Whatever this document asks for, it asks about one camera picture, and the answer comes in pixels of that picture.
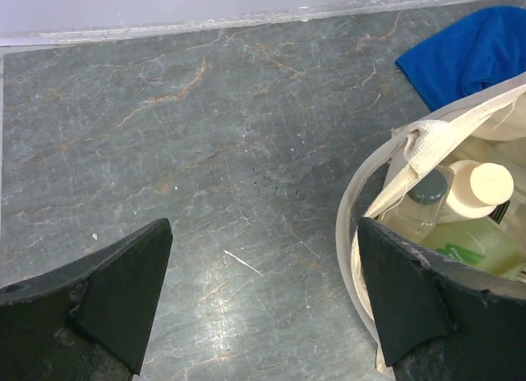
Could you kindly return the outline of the green bottle beige flip cap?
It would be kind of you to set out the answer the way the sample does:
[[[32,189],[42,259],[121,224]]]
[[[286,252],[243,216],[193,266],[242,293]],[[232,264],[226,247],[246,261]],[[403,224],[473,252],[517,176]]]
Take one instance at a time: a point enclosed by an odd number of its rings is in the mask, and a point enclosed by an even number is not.
[[[422,245],[503,278],[515,279],[525,268],[525,250],[487,218],[439,224]]]

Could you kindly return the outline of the beige canvas tote bag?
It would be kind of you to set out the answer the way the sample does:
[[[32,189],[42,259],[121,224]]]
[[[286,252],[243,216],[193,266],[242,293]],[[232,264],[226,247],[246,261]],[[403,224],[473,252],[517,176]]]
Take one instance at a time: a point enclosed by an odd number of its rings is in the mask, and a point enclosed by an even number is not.
[[[362,218],[380,223],[378,218],[430,171],[465,159],[497,163],[510,171],[514,178],[512,196],[483,218],[525,250],[524,75],[394,130],[358,168],[344,192],[336,220],[337,256],[353,305],[377,343],[376,367],[380,372],[395,377],[385,363],[376,330],[362,272],[358,224]]]

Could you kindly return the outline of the beige jar wide lid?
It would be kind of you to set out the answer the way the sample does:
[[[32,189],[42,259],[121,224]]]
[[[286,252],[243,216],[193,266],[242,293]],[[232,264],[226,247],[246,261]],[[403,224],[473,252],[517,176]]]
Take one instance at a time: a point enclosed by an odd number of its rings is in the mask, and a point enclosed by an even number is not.
[[[465,159],[448,168],[454,179],[438,223],[486,217],[513,194],[514,178],[503,165]]]

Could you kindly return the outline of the clear bottle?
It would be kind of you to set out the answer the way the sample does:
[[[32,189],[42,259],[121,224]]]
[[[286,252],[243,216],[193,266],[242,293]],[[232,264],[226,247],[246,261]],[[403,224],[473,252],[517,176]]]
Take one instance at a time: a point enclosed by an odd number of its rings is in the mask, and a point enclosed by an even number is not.
[[[412,242],[423,241],[437,225],[453,180],[454,172],[450,168],[437,166],[378,221]]]

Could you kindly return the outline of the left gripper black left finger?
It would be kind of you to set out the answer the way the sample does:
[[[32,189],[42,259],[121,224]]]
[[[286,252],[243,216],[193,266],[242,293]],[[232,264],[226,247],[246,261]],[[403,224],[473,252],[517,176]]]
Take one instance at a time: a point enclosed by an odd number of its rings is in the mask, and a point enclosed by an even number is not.
[[[131,380],[141,372],[172,229],[159,218],[1,289],[3,380]]]

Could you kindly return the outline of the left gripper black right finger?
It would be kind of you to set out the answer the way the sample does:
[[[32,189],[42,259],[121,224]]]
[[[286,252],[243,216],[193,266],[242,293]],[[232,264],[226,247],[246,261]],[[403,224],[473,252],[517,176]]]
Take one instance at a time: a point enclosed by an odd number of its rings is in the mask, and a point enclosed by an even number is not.
[[[385,363],[398,380],[523,380],[525,285],[425,249],[371,218],[358,245]]]

